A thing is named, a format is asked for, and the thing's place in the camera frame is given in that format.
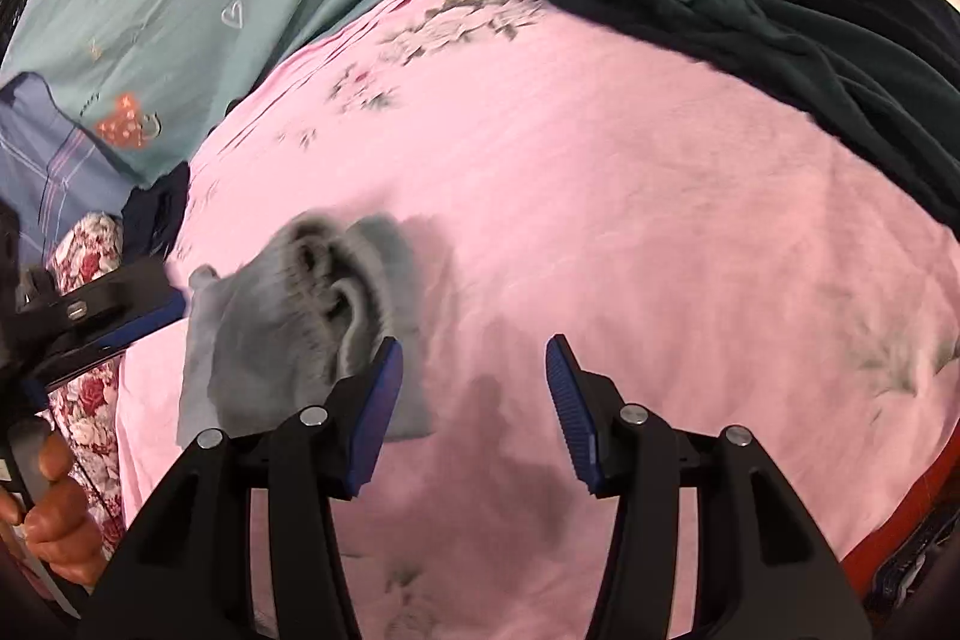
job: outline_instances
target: blue fabric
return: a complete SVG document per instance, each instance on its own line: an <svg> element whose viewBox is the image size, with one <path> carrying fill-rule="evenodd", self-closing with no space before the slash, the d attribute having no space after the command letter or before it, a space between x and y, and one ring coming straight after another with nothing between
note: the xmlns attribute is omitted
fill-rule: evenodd
<svg viewBox="0 0 960 640"><path fill-rule="evenodd" d="M20 216L21 263L46 263L87 213L120 215L132 187L38 74L0 88L0 199Z"/></svg>

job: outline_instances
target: red trim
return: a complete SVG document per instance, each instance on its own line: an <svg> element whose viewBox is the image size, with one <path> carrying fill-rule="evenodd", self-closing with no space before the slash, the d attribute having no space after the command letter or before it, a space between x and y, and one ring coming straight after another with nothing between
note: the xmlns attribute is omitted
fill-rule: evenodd
<svg viewBox="0 0 960 640"><path fill-rule="evenodd" d="M960 425L928 471L904 497L890 519L864 539L843 560L843 568L856 593L865 597L877 568L904 544L933 507L957 461L960 461Z"/></svg>

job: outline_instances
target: pink bedsheet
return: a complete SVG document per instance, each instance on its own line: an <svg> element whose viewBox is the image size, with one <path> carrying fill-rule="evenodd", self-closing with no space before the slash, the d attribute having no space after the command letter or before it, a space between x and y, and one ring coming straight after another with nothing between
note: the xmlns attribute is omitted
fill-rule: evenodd
<svg viewBox="0 0 960 640"><path fill-rule="evenodd" d="M957 423L952 235L804 114L537 0L388 0L283 64L193 170L179 280L308 209L387 211L422 266L436 432L336 509L368 639L583 637L614 507L573 475L553 333L677 428L753 429L838 555ZM178 456L185 333L124 363L128 519Z"/></svg>

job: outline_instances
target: metal screw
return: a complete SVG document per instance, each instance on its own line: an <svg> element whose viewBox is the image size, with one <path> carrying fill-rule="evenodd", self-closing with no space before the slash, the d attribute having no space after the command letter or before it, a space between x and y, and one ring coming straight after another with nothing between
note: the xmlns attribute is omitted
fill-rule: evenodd
<svg viewBox="0 0 960 640"><path fill-rule="evenodd" d="M750 429L745 426L731 426L730 429L727 429L727 439L742 448L753 442L754 436L750 434Z"/></svg>
<svg viewBox="0 0 960 640"><path fill-rule="evenodd" d="M67 305L66 316L73 321L80 320L86 314L86 302L74 302Z"/></svg>
<svg viewBox="0 0 960 640"><path fill-rule="evenodd" d="M620 418L626 423L632 424L632 426L640 426L647 422L647 418L650 417L647 408L640 407L640 405L623 405L620 408Z"/></svg>
<svg viewBox="0 0 960 640"><path fill-rule="evenodd" d="M204 429L203 432L197 434L197 444L205 451L216 448L223 441L224 433L219 429Z"/></svg>
<svg viewBox="0 0 960 640"><path fill-rule="evenodd" d="M327 417L328 414L323 408L306 408L301 413L301 424L304 424L304 426L320 426Z"/></svg>

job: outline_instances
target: human hand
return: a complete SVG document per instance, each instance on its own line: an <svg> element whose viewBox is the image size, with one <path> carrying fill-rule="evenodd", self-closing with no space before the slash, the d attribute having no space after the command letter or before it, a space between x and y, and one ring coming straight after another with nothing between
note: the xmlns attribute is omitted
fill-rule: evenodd
<svg viewBox="0 0 960 640"><path fill-rule="evenodd" d="M40 449L40 473L50 481L50 490L23 518L23 510L0 488L0 521L23 524L27 548L50 564L56 574L82 586L93 586L107 567L100 529L86 507L86 494L69 477L73 453L54 432ZM13 549L13 541L6 539Z"/></svg>

